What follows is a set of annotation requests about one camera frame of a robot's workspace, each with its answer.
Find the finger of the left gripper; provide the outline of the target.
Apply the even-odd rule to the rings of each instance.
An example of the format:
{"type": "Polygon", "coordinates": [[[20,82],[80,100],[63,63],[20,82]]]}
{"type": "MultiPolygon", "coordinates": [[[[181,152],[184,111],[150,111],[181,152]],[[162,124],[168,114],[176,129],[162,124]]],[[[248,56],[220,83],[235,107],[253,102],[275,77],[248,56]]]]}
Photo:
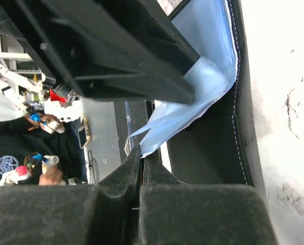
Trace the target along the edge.
{"type": "Polygon", "coordinates": [[[0,32],[15,37],[46,86],[97,101],[190,105],[185,74],[163,62],[96,1],[0,1],[0,32]]]}
{"type": "Polygon", "coordinates": [[[185,74],[200,58],[157,1],[96,1],[160,60],[185,74]]]}

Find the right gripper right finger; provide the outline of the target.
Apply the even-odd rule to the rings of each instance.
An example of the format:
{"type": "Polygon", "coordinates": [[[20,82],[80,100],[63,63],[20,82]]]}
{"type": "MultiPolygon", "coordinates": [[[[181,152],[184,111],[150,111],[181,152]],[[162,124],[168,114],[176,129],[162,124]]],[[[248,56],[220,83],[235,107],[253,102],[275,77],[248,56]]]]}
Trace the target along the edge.
{"type": "Polygon", "coordinates": [[[141,244],[277,244],[266,205],[241,184],[185,185],[158,157],[144,160],[141,244]]]}

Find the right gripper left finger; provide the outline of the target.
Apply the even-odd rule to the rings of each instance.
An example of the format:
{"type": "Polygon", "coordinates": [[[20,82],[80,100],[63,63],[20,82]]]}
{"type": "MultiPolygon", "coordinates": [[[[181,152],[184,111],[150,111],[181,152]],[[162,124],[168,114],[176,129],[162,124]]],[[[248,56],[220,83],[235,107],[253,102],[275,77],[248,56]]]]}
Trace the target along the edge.
{"type": "Polygon", "coordinates": [[[135,244],[140,157],[95,185],[0,187],[0,244],[135,244]]]}

